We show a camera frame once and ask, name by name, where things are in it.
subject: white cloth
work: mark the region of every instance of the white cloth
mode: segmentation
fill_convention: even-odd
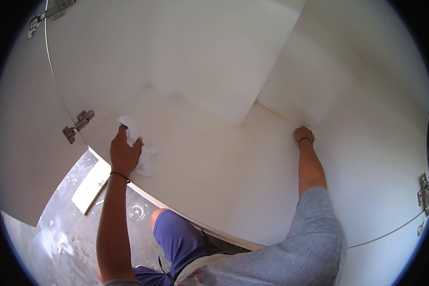
[[[138,131],[135,127],[135,124],[128,116],[123,116],[119,119],[119,122],[121,124],[124,124],[127,126],[126,134],[127,134],[127,144],[132,147],[135,142],[137,142],[138,138],[140,137],[138,135]],[[156,155],[159,152],[159,148],[154,147],[148,139],[143,138],[142,147],[141,147],[141,154],[138,159],[137,167],[135,167],[135,170],[133,173],[140,174],[145,177],[150,177],[154,175],[154,170],[152,168],[151,164],[151,157]]]

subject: floor drain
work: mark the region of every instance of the floor drain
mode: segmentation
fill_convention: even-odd
[[[143,220],[146,216],[144,214],[144,208],[141,204],[134,204],[129,208],[129,215],[134,220]]]

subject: concrete floor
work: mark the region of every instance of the concrete floor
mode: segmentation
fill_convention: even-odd
[[[97,158],[87,151],[57,187],[36,227],[26,225],[2,212],[8,234],[20,256],[42,286],[99,285],[96,277],[96,238],[103,204],[93,204],[87,215],[71,198],[87,176]],[[103,191],[96,202],[103,200]],[[127,217],[132,265],[144,265],[160,272],[160,256],[164,271],[170,263],[156,242],[151,230],[151,213],[157,206],[127,187]],[[235,254],[246,252],[238,246],[210,237],[222,250]]]

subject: bracelet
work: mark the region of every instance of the bracelet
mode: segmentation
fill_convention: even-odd
[[[127,180],[127,184],[128,184],[128,183],[130,183],[130,180],[129,180],[125,175],[122,175],[121,173],[118,173],[118,172],[111,172],[111,173],[110,173],[110,175],[111,175],[111,174],[120,175],[120,176],[122,176],[122,177],[126,178],[126,180]]]
[[[300,149],[300,142],[301,142],[302,140],[304,140],[304,139],[307,139],[310,143],[312,143],[312,141],[311,141],[310,139],[308,139],[308,138],[304,137],[304,138],[302,138],[302,139],[300,139],[300,140],[299,140],[299,149]]]

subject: right hand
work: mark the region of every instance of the right hand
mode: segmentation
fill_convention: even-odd
[[[313,133],[306,127],[302,126],[294,130],[294,139],[300,142],[303,138],[307,138],[313,143]]]
[[[127,127],[121,124],[116,137],[111,142],[110,156],[112,171],[128,178],[138,164],[143,138],[138,138],[133,147],[130,147],[127,144],[126,129]]]

